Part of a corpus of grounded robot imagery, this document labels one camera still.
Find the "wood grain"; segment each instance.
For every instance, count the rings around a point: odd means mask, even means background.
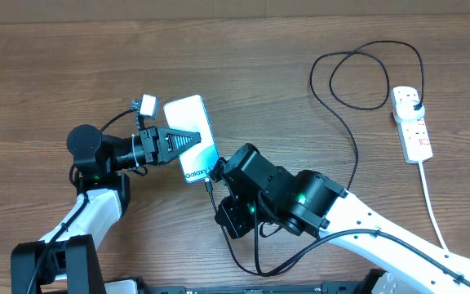
[[[0,24],[470,13],[470,0],[0,0]]]
[[[375,39],[408,42],[423,56],[435,154],[425,164],[429,190],[448,247],[470,257],[470,15],[0,25],[0,293],[10,291],[12,248],[39,239],[73,205],[70,130],[102,126],[143,93],[162,103],[202,95],[223,156],[251,142],[291,172],[313,169],[345,185],[350,140],[309,94],[308,73],[319,55]],[[367,51],[386,64],[392,86],[419,88],[412,51],[396,45]],[[327,81],[338,61],[322,61],[314,78],[357,139],[361,161],[351,190],[437,244],[418,168],[403,162],[389,103],[361,112],[334,101]],[[356,105],[377,105],[386,91],[381,68],[360,56],[342,67],[334,85]],[[165,126],[164,115],[154,123]],[[122,118],[109,132],[129,136],[134,129],[133,118]],[[374,267],[330,245],[283,276],[252,277],[232,262],[203,185],[186,185],[178,163],[133,176],[131,189],[126,216],[99,248],[105,279],[139,275],[151,285],[186,287],[313,284],[362,279]],[[220,201],[227,191],[215,189]],[[310,241],[284,232],[263,240],[264,268]],[[251,236],[233,242],[247,267],[252,243]]]

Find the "phone screen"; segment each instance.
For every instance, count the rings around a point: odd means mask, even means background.
[[[198,131],[201,142],[179,156],[184,179],[188,183],[206,179],[219,159],[206,108],[199,95],[166,103],[164,114],[170,128]]]

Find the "white power strip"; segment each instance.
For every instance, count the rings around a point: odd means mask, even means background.
[[[423,162],[432,157],[431,141],[429,140],[428,129],[423,120],[425,108],[414,110],[414,105],[419,103],[419,96],[416,89],[412,87],[395,87],[391,92],[392,114],[397,121],[398,135],[400,136],[401,150],[406,163],[418,163],[420,177],[422,179],[423,195],[428,207],[429,217],[432,226],[437,232],[438,240],[444,250],[446,243],[441,236],[437,220],[432,212],[431,200],[429,199],[428,185],[423,171]]]
[[[406,114],[405,119],[399,117],[396,119],[401,150],[406,163],[418,163],[430,159],[432,149],[425,121],[423,117],[420,117],[420,112],[417,113],[412,109],[413,104],[419,102],[416,89],[403,86],[395,87],[391,92],[391,102],[395,119],[397,114],[402,111]]]

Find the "black power cord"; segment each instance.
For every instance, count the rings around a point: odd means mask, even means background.
[[[264,233],[264,224],[265,224],[265,223],[260,224],[260,228],[259,228],[259,235],[260,235],[260,237],[262,237],[262,238],[271,237],[271,236],[273,236],[274,234],[278,233],[278,232],[282,229],[282,227],[279,226],[279,227],[276,228],[271,234],[265,234],[265,233]]]
[[[127,114],[131,114],[134,111],[135,110],[133,110],[133,109],[128,109],[128,110],[125,110],[125,111],[121,112],[120,114],[116,115],[115,118],[110,119],[110,121],[107,122],[99,131],[103,132],[104,130],[106,130],[107,127],[110,127],[110,125],[112,123],[115,123],[116,120],[118,120],[119,118],[122,118],[123,116],[125,116]]]
[[[419,60],[419,63],[420,63],[420,73],[422,75],[422,95],[420,96],[420,102],[415,105],[415,109],[418,110],[422,107],[422,104],[423,104],[423,86],[424,86],[424,75],[423,75],[423,61],[422,61],[422,56],[420,56],[420,53],[418,52],[418,50],[416,50],[416,48],[414,48],[412,45],[406,43],[406,42],[400,42],[400,41],[391,41],[391,40],[382,40],[382,41],[373,41],[373,42],[368,42],[360,47],[358,47],[357,49],[353,50],[353,51],[340,51],[340,52],[333,52],[333,53],[328,53],[328,54],[324,54],[323,56],[320,56],[318,57],[315,62],[313,63],[313,66],[311,68],[311,72],[309,73],[309,86],[311,88],[311,92],[313,93],[313,95],[315,96],[315,98],[317,98],[318,102],[320,102],[324,107],[327,108],[327,110],[329,110],[334,116],[337,117],[337,119],[344,125],[344,127],[346,128],[346,131],[348,131],[348,134],[349,134],[349,137],[351,138],[351,141],[352,141],[352,146],[353,146],[353,149],[354,149],[354,152],[355,152],[355,166],[352,170],[352,173],[351,173],[351,177],[349,178],[349,182],[348,182],[348,188],[349,189],[351,187],[351,183],[353,182],[353,178],[355,177],[355,173],[357,172],[357,167],[358,167],[358,147],[357,147],[357,142],[355,141],[355,137],[353,136],[353,134],[351,133],[351,130],[349,129],[348,127],[348,124],[333,110],[331,109],[326,103],[324,103],[320,97],[318,97],[317,93],[315,92],[315,89],[313,88],[313,72],[315,71],[315,67],[317,66],[318,64],[318,61],[320,61],[321,59],[323,58],[326,58],[328,56],[336,56],[336,55],[346,55],[335,67],[335,69],[333,69],[333,73],[331,73],[331,77],[330,77],[330,81],[329,81],[329,88],[330,88],[330,92],[331,92],[331,95],[338,101],[340,102],[341,104],[343,105],[346,105],[348,106],[349,108],[352,108],[352,109],[357,109],[357,110],[375,110],[375,109],[380,109],[382,108],[382,106],[384,106],[386,104],[386,102],[388,101],[389,99],[389,91],[391,89],[390,85],[389,85],[389,75],[388,75],[388,71],[386,70],[385,68],[385,65],[384,63],[382,63],[382,61],[380,61],[378,58],[374,57],[373,55],[369,54],[369,53],[365,53],[365,52],[362,52],[362,51],[359,51],[360,49],[362,49],[363,47],[366,47],[366,46],[369,46],[369,45],[372,45],[372,44],[376,44],[376,43],[395,43],[395,44],[401,44],[401,45],[404,45],[404,46],[407,46],[409,48],[411,48],[416,56],[418,57],[418,60]],[[344,101],[342,101],[336,94],[335,94],[335,91],[333,91],[333,77],[335,76],[335,73],[336,71],[339,69],[339,67],[341,66],[341,64],[343,62],[345,62],[349,57],[355,55],[355,54],[360,54],[360,55],[364,55],[364,56],[368,56],[374,60],[376,60],[376,62],[378,62],[380,64],[380,66],[382,67],[382,70],[384,71],[384,74],[385,74],[385,80],[386,80],[386,83],[388,85],[388,89],[386,91],[386,95],[385,95],[385,98],[384,100],[382,101],[382,103],[380,103],[379,105],[375,106],[375,107],[360,107],[360,106],[355,106],[355,105],[350,105]]]
[[[270,272],[263,272],[261,269],[260,269],[260,261],[259,261],[259,235],[257,234],[257,225],[259,224],[259,222],[257,221],[257,206],[256,206],[256,203],[253,204],[255,206],[255,212],[253,212],[253,217],[254,217],[254,222],[255,222],[255,228],[253,229],[255,231],[255,245],[254,245],[254,258],[255,258],[255,269],[257,270],[257,273],[259,274],[259,276],[261,277],[272,277],[272,276],[276,276],[276,275],[279,275],[279,274],[284,274],[286,271],[288,270],[291,270],[296,264],[297,262],[300,261],[300,258],[292,261],[292,262],[289,262],[288,264],[286,263],[283,263],[283,265],[285,265],[283,268],[276,268],[276,269],[273,269],[272,271]]]

